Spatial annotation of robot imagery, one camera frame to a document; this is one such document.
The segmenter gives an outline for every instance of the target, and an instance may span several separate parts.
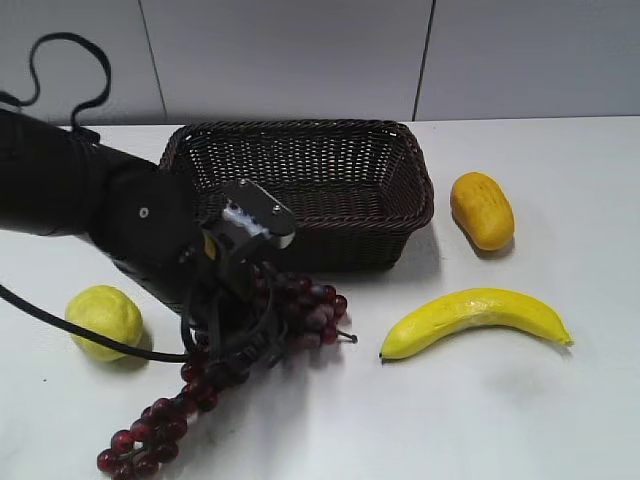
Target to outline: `wicker basket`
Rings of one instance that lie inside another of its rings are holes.
[[[160,166],[194,186],[194,217],[205,226],[219,217],[231,179],[254,180],[291,208],[293,243],[257,254],[285,271],[389,269],[433,216],[422,151],[391,121],[189,125],[173,134]]]

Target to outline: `yellow banana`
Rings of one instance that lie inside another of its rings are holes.
[[[558,314],[539,300],[509,290],[473,288],[445,295],[407,315],[387,335],[380,357],[407,358],[454,332],[490,325],[573,345]]]

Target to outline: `yellow lemon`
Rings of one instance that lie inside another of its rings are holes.
[[[135,347],[142,337],[142,315],[135,303],[114,287],[98,285],[76,295],[67,305],[65,318],[87,330]],[[92,358],[111,362],[125,354],[71,335],[76,344]]]

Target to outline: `grape stem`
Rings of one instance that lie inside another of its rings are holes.
[[[342,330],[336,330],[336,332],[341,337],[345,337],[345,338],[348,338],[349,340],[351,340],[351,343],[358,343],[358,336],[357,335],[350,335],[348,333],[343,332]]]
[[[131,450],[129,453],[123,453],[120,455],[119,460],[130,460],[132,458],[134,458],[136,455],[140,454],[140,453],[144,453],[147,450],[149,450],[148,447],[146,446],[142,446],[140,448],[134,448],[133,450]]]

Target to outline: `table surface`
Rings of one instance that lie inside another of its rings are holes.
[[[158,478],[640,478],[640,118],[409,125],[435,186],[431,225],[386,274],[323,277],[348,297],[360,343],[256,373],[190,429]],[[97,130],[157,161],[176,128]],[[512,203],[507,257],[478,258],[451,219],[451,185],[471,170]],[[91,246],[10,232],[0,243],[0,281],[35,304],[62,315],[79,291],[114,285],[139,305],[155,349],[181,350],[174,314]],[[571,355],[488,329],[381,366],[400,318],[477,286],[552,305],[575,339]],[[182,385],[177,365],[97,365],[64,332],[5,303],[0,317],[3,479],[102,478],[95,455],[111,434]]]

